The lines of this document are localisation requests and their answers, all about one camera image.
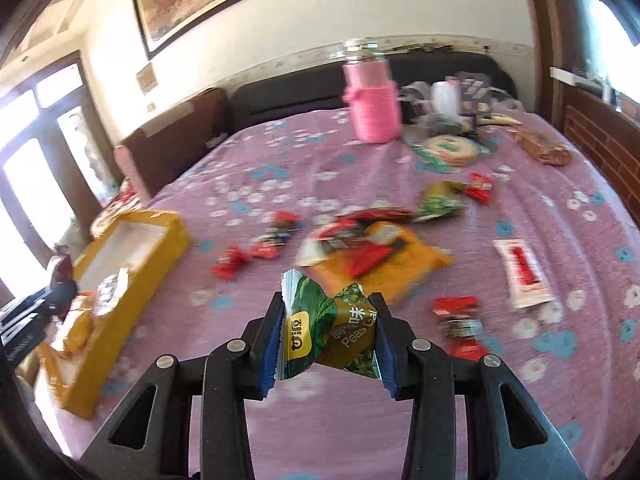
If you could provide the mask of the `orange cracker pack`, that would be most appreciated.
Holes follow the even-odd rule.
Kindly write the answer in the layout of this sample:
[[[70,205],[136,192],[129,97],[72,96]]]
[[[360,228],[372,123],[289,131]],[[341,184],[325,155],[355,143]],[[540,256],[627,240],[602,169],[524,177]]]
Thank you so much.
[[[70,304],[66,317],[56,326],[51,349],[62,359],[70,359],[85,348],[93,331],[93,294],[82,292]]]

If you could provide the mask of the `red dark candy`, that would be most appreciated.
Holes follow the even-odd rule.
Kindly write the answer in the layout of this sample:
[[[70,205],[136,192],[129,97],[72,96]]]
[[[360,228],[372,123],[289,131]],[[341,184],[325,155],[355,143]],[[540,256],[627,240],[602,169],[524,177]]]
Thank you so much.
[[[490,350],[482,343],[484,326],[480,319],[480,300],[475,296],[439,297],[432,312],[448,341],[448,354],[477,362]]]

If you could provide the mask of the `green peas snack pack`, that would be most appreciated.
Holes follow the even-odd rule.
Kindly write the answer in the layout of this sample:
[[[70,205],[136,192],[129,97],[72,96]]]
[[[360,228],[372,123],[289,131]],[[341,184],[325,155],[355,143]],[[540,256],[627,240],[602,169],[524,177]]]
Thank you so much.
[[[374,350],[378,310],[359,284],[331,297],[314,280],[291,269],[282,275],[281,292],[284,319],[277,380],[296,377],[314,364],[381,378]]]

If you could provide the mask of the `yellow snack bag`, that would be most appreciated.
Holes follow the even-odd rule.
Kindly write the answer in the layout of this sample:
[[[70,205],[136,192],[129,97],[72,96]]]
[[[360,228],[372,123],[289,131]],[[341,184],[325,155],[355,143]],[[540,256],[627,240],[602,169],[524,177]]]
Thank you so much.
[[[450,255],[421,242],[416,234],[400,224],[375,222],[366,228],[366,233],[381,234],[382,229],[389,228],[392,224],[400,229],[400,236],[405,240],[406,246],[369,273],[360,278],[350,278],[346,272],[345,259],[330,255],[327,262],[307,268],[311,277],[331,296],[356,283],[366,295],[378,292],[384,297],[386,304],[391,306],[404,300],[433,273],[450,266]]]

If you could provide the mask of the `small red candy packet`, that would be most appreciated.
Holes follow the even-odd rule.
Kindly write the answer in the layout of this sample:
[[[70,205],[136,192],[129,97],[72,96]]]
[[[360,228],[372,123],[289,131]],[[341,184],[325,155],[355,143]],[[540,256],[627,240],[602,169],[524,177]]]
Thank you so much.
[[[212,267],[213,274],[221,280],[231,281],[250,262],[250,257],[239,246],[229,246],[218,256]]]

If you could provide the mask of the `white red sachet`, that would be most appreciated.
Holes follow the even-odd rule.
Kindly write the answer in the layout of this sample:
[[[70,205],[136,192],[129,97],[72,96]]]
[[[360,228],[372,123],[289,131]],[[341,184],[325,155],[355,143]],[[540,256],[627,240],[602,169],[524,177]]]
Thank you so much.
[[[536,307],[555,300],[549,281],[525,240],[494,240],[492,244],[506,270],[513,310]]]

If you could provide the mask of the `red dark candy pack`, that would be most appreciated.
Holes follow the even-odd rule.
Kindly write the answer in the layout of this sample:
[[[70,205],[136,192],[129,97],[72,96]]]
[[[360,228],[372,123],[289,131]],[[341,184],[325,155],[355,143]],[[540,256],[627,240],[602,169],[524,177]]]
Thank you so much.
[[[362,223],[340,220],[311,232],[300,244],[295,264],[309,268],[338,255],[346,261],[348,276],[360,278],[405,246],[400,229],[393,224],[381,234],[367,234]]]

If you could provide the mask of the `dark red Golden wafer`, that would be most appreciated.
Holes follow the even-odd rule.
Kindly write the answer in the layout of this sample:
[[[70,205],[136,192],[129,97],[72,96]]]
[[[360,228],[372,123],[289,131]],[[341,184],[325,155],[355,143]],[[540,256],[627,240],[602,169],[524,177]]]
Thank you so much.
[[[413,219],[413,212],[401,208],[369,208],[357,210],[350,214],[342,214],[341,220],[355,221],[360,223],[372,223],[378,221],[388,221],[396,223],[407,223]]]

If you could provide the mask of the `red twisted candy pack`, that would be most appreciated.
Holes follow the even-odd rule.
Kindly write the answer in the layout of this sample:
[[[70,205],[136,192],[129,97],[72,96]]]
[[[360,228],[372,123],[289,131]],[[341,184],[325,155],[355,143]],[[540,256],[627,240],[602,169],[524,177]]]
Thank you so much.
[[[254,238],[250,245],[253,258],[271,260],[277,258],[291,237],[299,229],[300,218],[288,211],[277,211],[268,228]]]

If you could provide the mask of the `small green yellow pack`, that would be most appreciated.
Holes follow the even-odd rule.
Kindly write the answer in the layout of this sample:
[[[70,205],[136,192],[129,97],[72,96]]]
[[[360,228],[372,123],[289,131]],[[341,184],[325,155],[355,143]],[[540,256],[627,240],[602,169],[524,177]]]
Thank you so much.
[[[428,186],[421,194],[414,222],[424,222],[440,218],[458,216],[464,211],[461,195],[466,185],[457,181],[439,181]]]

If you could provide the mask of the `yellow cardboard tray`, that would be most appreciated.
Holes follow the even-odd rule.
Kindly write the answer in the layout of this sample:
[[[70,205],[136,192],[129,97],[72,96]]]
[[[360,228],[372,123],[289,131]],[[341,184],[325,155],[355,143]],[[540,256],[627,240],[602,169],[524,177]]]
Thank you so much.
[[[120,349],[190,245],[175,211],[121,214],[74,263],[78,294],[36,352],[59,408],[93,416]]]

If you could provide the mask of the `purple floral tablecloth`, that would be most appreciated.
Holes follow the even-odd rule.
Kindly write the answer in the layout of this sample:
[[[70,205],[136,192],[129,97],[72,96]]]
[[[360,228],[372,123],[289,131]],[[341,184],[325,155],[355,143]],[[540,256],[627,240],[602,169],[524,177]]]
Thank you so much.
[[[150,201],[190,249],[163,279],[87,418],[55,408],[81,456],[164,354],[207,356],[275,294],[283,363],[245,405],[259,479],[397,479],[410,402],[388,392],[373,347],[384,297],[431,350],[494,361],[551,422],[580,474],[618,471],[639,434],[639,230],[582,155],[554,168],[510,128],[451,174],[401,140],[367,144],[347,110],[244,129]]]

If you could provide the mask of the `wooden glass door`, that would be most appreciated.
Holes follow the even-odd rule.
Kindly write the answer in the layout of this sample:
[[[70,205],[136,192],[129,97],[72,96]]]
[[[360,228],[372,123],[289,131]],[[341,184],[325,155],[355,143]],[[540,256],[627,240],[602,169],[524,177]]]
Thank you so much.
[[[44,281],[57,244],[78,257],[122,173],[73,52],[12,84],[1,99],[1,300]]]

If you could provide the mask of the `small red candy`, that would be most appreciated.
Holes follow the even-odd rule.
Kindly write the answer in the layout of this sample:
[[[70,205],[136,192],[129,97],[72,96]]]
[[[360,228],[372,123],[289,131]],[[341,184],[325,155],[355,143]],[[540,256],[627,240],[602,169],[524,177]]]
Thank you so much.
[[[492,182],[491,178],[484,176],[484,174],[471,172],[465,188],[465,194],[482,204],[489,204],[493,188],[494,182]]]

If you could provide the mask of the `round cookie pack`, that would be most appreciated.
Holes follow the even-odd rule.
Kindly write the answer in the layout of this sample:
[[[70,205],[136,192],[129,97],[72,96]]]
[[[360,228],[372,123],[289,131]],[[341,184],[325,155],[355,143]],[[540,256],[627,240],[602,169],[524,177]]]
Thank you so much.
[[[440,134],[413,142],[410,148],[440,174],[458,172],[492,154],[492,151],[483,144],[465,136],[449,134]]]

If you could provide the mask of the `dark seed bag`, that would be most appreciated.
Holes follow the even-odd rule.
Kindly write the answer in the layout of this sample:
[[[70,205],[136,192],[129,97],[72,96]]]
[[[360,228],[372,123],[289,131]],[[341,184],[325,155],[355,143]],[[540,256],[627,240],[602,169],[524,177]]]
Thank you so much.
[[[416,125],[430,136],[440,134],[456,136],[465,132],[465,122],[456,115],[426,114],[416,118]]]

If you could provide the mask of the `brown snack wrapper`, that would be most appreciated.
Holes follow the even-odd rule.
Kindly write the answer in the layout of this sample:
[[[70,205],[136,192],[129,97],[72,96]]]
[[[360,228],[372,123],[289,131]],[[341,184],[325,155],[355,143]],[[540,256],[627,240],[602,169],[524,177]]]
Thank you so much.
[[[572,152],[563,143],[552,139],[544,133],[516,130],[513,140],[526,154],[542,164],[562,167],[572,162]]]

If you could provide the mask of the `pink knit-sleeved bottle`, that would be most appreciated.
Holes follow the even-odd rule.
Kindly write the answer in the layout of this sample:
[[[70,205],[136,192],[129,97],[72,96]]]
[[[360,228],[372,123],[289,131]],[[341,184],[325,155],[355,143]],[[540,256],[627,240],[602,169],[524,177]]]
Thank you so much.
[[[344,58],[343,101],[357,138],[370,144],[397,139],[402,125],[398,87],[378,44],[368,38],[349,39],[344,42]]]

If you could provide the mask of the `white plastic cup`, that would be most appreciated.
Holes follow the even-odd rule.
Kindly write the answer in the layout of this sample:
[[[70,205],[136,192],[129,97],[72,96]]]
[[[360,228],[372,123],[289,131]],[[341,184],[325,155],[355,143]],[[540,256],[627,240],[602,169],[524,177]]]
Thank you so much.
[[[437,114],[458,116],[461,112],[459,81],[449,79],[434,82],[431,86],[431,101]]]

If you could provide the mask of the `black phone stand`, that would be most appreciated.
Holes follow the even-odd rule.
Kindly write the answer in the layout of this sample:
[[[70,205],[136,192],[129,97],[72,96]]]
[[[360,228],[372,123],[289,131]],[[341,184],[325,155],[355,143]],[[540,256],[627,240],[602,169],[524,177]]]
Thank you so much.
[[[482,73],[457,72],[460,91],[460,115],[475,131],[480,118],[487,118],[492,112],[491,79]]]

